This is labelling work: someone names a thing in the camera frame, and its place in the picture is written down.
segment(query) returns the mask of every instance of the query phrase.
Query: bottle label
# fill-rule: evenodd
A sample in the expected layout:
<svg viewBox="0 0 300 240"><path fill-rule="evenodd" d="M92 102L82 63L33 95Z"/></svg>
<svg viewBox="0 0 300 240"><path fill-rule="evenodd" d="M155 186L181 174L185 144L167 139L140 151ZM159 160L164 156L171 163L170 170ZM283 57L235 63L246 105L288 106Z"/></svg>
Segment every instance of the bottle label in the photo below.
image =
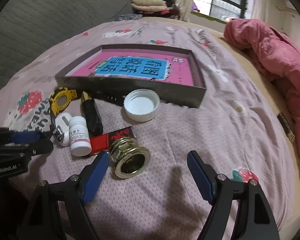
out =
<svg viewBox="0 0 300 240"><path fill-rule="evenodd" d="M69 133L70 145L76 142L88 142L90 143L88 129L87 128L77 128L71 129Z"/></svg>

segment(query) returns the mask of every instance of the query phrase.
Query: windowsill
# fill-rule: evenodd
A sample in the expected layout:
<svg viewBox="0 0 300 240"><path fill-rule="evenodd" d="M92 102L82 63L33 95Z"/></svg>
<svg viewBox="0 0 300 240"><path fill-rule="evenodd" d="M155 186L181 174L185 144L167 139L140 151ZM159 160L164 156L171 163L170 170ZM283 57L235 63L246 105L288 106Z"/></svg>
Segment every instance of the windowsill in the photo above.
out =
<svg viewBox="0 0 300 240"><path fill-rule="evenodd" d="M219 22L219 23L222 23L222 24L226 24L225 21L220 20L220 19L215 18L215 17L212 17L212 16L210 16L210 15L206 15L206 14L203 14L203 13L198 13L198 12L195 12L195 11L191 11L191 13L194 14L194 15L197 15L197 16L199 16L199 17L206 18L206 19L208 19L208 20L210 20L210 21L216 21L216 22Z"/></svg>

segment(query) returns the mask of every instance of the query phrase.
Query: gray quilted mattress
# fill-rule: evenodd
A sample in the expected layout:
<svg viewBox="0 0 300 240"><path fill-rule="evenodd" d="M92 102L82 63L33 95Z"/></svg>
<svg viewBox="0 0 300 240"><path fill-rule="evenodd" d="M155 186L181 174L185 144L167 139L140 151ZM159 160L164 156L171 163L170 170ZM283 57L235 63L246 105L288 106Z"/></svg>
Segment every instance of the gray quilted mattress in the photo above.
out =
<svg viewBox="0 0 300 240"><path fill-rule="evenodd" d="M0 14L0 89L50 47L127 13L130 0L10 0Z"/></svg>

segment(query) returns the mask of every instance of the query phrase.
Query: screw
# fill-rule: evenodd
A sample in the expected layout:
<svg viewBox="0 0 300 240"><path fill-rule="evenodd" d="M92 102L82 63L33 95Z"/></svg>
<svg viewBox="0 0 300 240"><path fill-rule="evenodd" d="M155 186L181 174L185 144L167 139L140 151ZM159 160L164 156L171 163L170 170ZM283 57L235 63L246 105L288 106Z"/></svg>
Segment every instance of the screw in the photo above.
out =
<svg viewBox="0 0 300 240"><path fill-rule="evenodd" d="M251 179L250 184L252 184L253 186L256 186L256 185L258 185L258 181L256 179Z"/></svg>
<svg viewBox="0 0 300 240"><path fill-rule="evenodd" d="M224 180L226 180L227 177L226 177L224 174L218 174L217 178L218 178L219 180L224 181Z"/></svg>
<svg viewBox="0 0 300 240"><path fill-rule="evenodd" d="M72 175L71 177L70 177L70 180L71 181L77 181L79 179L79 176L78 175Z"/></svg>
<svg viewBox="0 0 300 240"><path fill-rule="evenodd" d="M47 181L46 180L42 180L39 182L39 186L43 187L44 185L46 185Z"/></svg>

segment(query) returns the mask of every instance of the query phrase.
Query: white bottle cap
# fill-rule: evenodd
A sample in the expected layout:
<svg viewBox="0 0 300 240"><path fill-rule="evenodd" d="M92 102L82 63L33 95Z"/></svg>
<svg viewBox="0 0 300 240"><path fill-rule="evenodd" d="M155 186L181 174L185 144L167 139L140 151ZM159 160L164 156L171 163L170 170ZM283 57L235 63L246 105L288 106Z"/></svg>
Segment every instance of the white bottle cap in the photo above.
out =
<svg viewBox="0 0 300 240"><path fill-rule="evenodd" d="M87 126L87 121L83 116L74 116L69 120L69 128L71 128L75 124L82 124L83 126Z"/></svg>
<svg viewBox="0 0 300 240"><path fill-rule="evenodd" d="M126 96L123 106L132 120L146 122L157 115L159 103L160 98L156 92L137 89Z"/></svg>

